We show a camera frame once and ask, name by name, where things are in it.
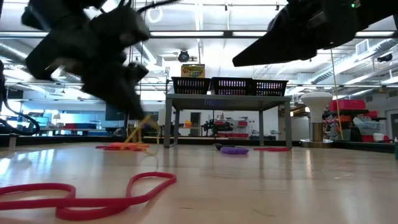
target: purple object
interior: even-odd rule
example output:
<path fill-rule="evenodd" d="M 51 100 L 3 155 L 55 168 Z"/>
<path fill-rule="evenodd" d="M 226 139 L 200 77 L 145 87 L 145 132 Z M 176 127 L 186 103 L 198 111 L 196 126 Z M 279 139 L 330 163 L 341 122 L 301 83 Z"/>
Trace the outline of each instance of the purple object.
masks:
<path fill-rule="evenodd" d="M 249 149 L 245 147 L 222 147 L 221 153 L 228 155 L 247 155 Z"/>

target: cable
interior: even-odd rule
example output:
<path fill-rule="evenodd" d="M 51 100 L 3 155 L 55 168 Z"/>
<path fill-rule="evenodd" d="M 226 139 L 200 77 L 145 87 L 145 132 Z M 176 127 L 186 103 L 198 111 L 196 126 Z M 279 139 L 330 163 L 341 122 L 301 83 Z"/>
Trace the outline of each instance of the cable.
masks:
<path fill-rule="evenodd" d="M 133 185 L 140 179 L 147 177 L 167 178 L 150 192 L 132 196 Z M 0 202 L 0 210 L 17 210 L 32 208 L 53 208 L 55 216 L 69 221 L 87 221 L 109 217 L 121 213 L 131 205 L 145 203 L 156 197 L 163 189 L 176 183 L 175 174 L 166 172 L 146 172 L 132 177 L 127 185 L 125 198 L 76 198 L 76 187 L 69 184 L 42 183 L 25 184 L 0 188 L 0 196 L 18 192 L 29 192 L 33 190 L 64 190 L 69 192 L 65 198 L 50 198 L 39 200 L 18 200 L 11 202 Z M 92 210 L 74 210 L 70 208 L 95 208 Z"/>
<path fill-rule="evenodd" d="M 152 9 L 152 8 L 155 8 L 155 7 L 158 7 L 158 6 L 163 6 L 163 5 L 166 5 L 166 4 L 171 4 L 171 3 L 176 2 L 176 1 L 179 1 L 179 0 L 165 0 L 165 1 L 157 2 L 157 3 L 152 3 L 152 4 L 148 5 L 148 6 L 144 6 L 144 7 L 140 8 L 140 9 L 138 9 L 137 12 L 140 14 L 140 13 L 145 12 L 148 9 Z"/>
<path fill-rule="evenodd" d="M 335 95 L 336 95 L 336 107 L 337 107 L 338 125 L 340 127 L 341 140 L 344 140 L 343 128 L 341 127 L 340 109 L 339 109 L 339 106 L 338 106 L 338 94 L 337 94 L 336 73 L 335 73 L 335 60 L 333 59 L 333 50 L 332 49 L 330 49 L 330 55 L 331 55 L 331 66 L 333 67 L 333 79 L 335 80 Z"/>
<path fill-rule="evenodd" d="M 0 76 L 1 76 L 0 77 L 0 82 L 2 82 L 2 78 L 3 78 L 4 75 L 2 73 L 2 70 L 0 70 L 0 72 L 1 72 L 0 73 Z M 29 121 L 31 121 L 35 125 L 36 130 L 33 131 L 33 132 L 20 131 L 20 130 L 18 130 L 16 128 L 12 127 L 9 123 L 7 123 L 7 121 L 5 121 L 3 119 L 0 119 L 0 123 L 2 123 L 6 128 L 8 128 L 12 133 L 15 133 L 15 134 L 20 134 L 20 135 L 24 135 L 24 136 L 31 136 L 31 135 L 37 134 L 40 131 L 40 125 L 38 124 L 38 122 L 35 119 L 31 118 L 30 116 L 27 116 L 25 114 L 16 112 L 13 109 L 11 109 L 11 107 L 8 105 L 7 91 L 6 91 L 6 87 L 3 85 L 3 83 L 0 83 L 0 91 L 1 91 L 0 95 L 2 95 L 2 101 L 4 103 L 4 106 L 6 106 L 6 108 L 9 111 L 15 113 L 16 115 L 22 116 L 22 117 L 28 119 Z"/>

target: black object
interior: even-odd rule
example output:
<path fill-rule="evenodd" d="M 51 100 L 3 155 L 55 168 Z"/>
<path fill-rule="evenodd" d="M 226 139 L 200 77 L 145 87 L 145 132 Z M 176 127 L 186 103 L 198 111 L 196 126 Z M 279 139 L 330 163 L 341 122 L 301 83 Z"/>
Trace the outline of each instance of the black object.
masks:
<path fill-rule="evenodd" d="M 209 78 L 172 77 L 172 80 L 176 94 L 206 95 L 211 82 Z"/>
<path fill-rule="evenodd" d="M 269 24 L 267 34 L 235 56 L 236 67 L 308 60 L 318 49 L 345 44 L 358 31 L 398 12 L 396 0 L 288 2 Z M 394 19 L 398 25 L 397 15 Z"/>
<path fill-rule="evenodd" d="M 82 91 L 143 119 L 144 112 L 134 87 L 148 74 L 138 63 L 124 66 L 124 49 L 149 39 L 142 12 L 177 0 L 152 3 L 138 11 L 132 0 L 90 20 L 84 9 L 101 9 L 106 0 L 30 0 L 22 23 L 49 34 L 28 55 L 25 64 L 39 80 L 52 80 L 60 66 L 81 77 Z"/>
<path fill-rule="evenodd" d="M 285 96 L 288 80 L 253 80 L 254 96 Z"/>
<path fill-rule="evenodd" d="M 181 50 L 180 55 L 178 56 L 179 62 L 187 62 L 189 61 L 189 54 L 187 50 Z"/>
<path fill-rule="evenodd" d="M 7 102 L 7 91 L 6 91 L 6 86 L 5 86 L 6 78 L 4 77 L 4 64 L 0 60 L 0 111 L 1 111 L 1 106 L 4 103 L 4 106 L 9 110 L 15 113 L 16 115 L 22 116 L 26 119 L 28 119 L 30 122 L 34 124 L 36 127 L 32 132 L 27 132 L 27 131 L 20 131 L 16 128 L 13 128 L 10 124 L 7 123 L 7 121 L 0 119 L 0 123 L 3 125 L 0 132 L 1 134 L 8 134 L 8 133 L 14 133 L 14 134 L 20 134 L 20 135 L 25 135 L 25 136 L 30 136 L 37 134 L 40 131 L 40 125 L 38 122 L 31 118 L 30 116 L 27 116 L 22 113 L 18 113 L 14 111 L 13 109 L 10 108 Z"/>
<path fill-rule="evenodd" d="M 377 61 L 378 62 L 389 62 L 392 60 L 392 53 L 387 54 L 386 56 L 383 57 L 378 57 Z"/>
<path fill-rule="evenodd" d="M 218 137 L 219 131 L 233 131 L 233 125 L 229 122 L 224 122 L 223 124 L 216 124 L 214 119 L 206 121 L 204 125 L 201 125 L 204 131 L 206 131 L 206 137 L 208 137 L 208 132 L 211 130 L 212 134 L 210 137 Z"/>
<path fill-rule="evenodd" d="M 252 94 L 252 78 L 211 78 L 210 90 L 215 95 L 240 95 Z"/>
<path fill-rule="evenodd" d="M 4 64 L 0 60 L 0 112 L 2 108 L 2 101 L 4 98 L 6 98 L 6 77 L 4 77 Z"/>
<path fill-rule="evenodd" d="M 358 127 L 351 127 L 351 132 L 349 135 L 349 140 L 352 142 L 362 142 L 361 131 Z"/>
<path fill-rule="evenodd" d="M 2 12 L 2 5 L 4 4 L 4 0 L 0 0 L 0 18 L 1 18 L 1 12 Z"/>

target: wire basket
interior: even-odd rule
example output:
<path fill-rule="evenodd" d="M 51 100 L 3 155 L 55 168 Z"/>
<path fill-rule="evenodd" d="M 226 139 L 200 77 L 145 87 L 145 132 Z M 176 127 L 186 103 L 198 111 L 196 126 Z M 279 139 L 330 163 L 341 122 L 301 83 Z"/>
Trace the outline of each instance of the wire basket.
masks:
<path fill-rule="evenodd" d="M 221 78 L 211 79 L 211 94 L 214 95 L 251 95 L 251 78 Z"/>
<path fill-rule="evenodd" d="M 172 77 L 175 94 L 206 95 L 211 79 Z"/>
<path fill-rule="evenodd" d="M 254 96 L 285 96 L 288 80 L 253 80 Z"/>

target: metal table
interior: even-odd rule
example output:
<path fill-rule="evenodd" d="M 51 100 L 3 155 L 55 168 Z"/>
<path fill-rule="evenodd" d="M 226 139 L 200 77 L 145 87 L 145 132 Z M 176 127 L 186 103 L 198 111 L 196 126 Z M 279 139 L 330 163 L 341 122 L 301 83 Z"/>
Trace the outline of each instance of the metal table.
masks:
<path fill-rule="evenodd" d="M 260 145 L 264 145 L 263 111 L 279 105 L 285 105 L 286 146 L 292 148 L 292 125 L 290 121 L 290 97 L 285 96 L 223 96 L 223 95 L 166 95 L 166 117 L 164 129 L 164 147 L 178 144 L 178 122 L 181 110 L 230 110 L 258 111 Z M 170 145 L 172 108 L 175 108 L 174 143 Z"/>

